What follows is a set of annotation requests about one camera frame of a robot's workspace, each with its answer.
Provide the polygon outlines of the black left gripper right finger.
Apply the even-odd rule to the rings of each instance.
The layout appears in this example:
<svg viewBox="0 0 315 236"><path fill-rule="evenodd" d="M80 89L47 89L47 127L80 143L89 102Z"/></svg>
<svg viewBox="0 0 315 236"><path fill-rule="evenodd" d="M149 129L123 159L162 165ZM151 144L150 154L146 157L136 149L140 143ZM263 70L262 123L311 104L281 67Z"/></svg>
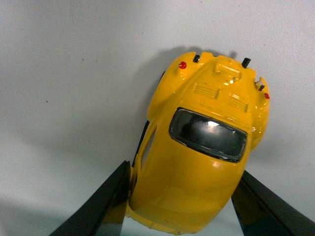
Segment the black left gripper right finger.
<svg viewBox="0 0 315 236"><path fill-rule="evenodd" d="M245 236L313 236L315 223L244 171L232 203Z"/></svg>

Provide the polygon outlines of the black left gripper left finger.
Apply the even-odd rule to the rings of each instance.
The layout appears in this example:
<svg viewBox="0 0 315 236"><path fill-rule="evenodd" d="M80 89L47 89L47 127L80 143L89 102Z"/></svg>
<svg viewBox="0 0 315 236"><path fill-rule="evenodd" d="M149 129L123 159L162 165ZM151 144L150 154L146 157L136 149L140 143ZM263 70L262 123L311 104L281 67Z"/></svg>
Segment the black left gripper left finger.
<svg viewBox="0 0 315 236"><path fill-rule="evenodd" d="M130 162L124 161L52 236L119 236L127 208Z"/></svg>

